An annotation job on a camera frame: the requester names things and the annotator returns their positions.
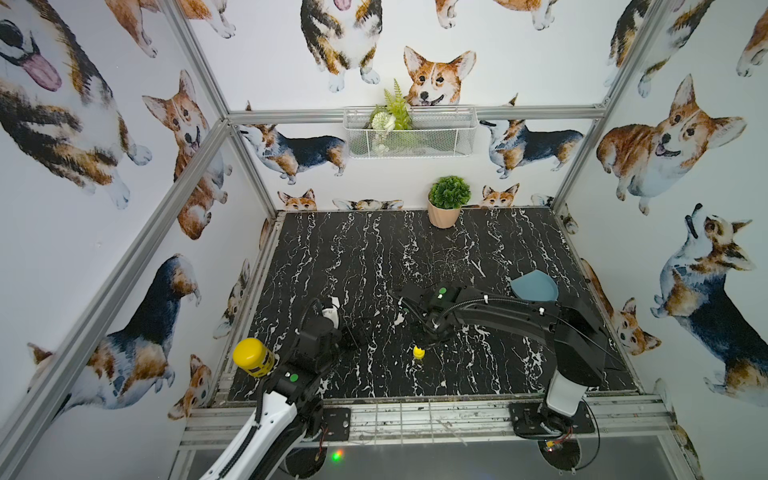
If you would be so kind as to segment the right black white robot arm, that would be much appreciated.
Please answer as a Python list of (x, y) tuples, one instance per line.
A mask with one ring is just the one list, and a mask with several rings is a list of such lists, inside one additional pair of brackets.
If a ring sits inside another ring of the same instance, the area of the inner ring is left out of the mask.
[(609, 339), (602, 321), (580, 298), (524, 300), (471, 286), (405, 284), (392, 292), (426, 341), (445, 343), (464, 326), (479, 326), (529, 338), (555, 356), (545, 408), (563, 418), (576, 415), (586, 392), (603, 381)]

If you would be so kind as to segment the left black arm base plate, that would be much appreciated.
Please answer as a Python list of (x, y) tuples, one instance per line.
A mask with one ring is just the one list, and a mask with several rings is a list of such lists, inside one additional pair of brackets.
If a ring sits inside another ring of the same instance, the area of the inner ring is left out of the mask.
[(344, 407), (323, 407), (319, 417), (313, 418), (314, 424), (308, 432), (312, 441), (347, 441), (350, 437), (352, 410)]

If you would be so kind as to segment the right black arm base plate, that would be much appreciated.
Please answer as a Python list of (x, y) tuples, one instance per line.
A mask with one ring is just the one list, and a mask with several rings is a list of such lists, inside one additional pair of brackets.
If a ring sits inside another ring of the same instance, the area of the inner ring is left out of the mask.
[(555, 412), (543, 401), (512, 402), (508, 411), (514, 434), (523, 439), (555, 440), (567, 434), (592, 434), (597, 430), (584, 401), (571, 417)]

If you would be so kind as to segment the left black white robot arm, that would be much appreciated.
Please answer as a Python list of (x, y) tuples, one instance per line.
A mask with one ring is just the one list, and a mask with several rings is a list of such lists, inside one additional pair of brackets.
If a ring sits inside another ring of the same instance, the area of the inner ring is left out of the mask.
[(342, 352), (342, 316), (336, 297), (314, 298), (285, 358), (257, 388), (261, 399), (204, 479), (268, 479), (288, 453), (321, 429), (321, 381)]

